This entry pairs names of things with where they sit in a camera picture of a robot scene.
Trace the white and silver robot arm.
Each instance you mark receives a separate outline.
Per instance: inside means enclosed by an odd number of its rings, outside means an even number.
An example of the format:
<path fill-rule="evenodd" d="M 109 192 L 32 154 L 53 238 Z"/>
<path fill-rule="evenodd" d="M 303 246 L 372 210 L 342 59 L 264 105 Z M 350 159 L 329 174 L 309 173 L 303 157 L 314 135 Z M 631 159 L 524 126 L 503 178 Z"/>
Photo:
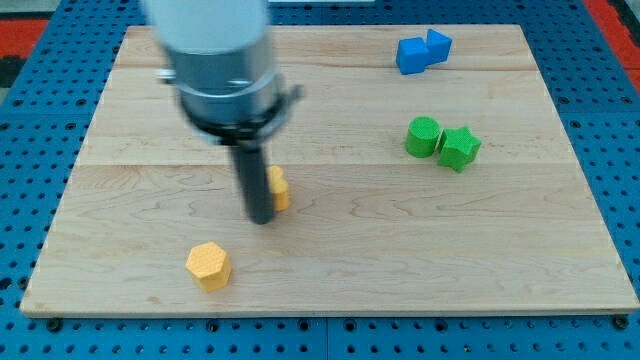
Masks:
<path fill-rule="evenodd" d="M 217 143 L 257 148 L 289 118 L 265 0 L 144 0 L 189 122 Z"/>

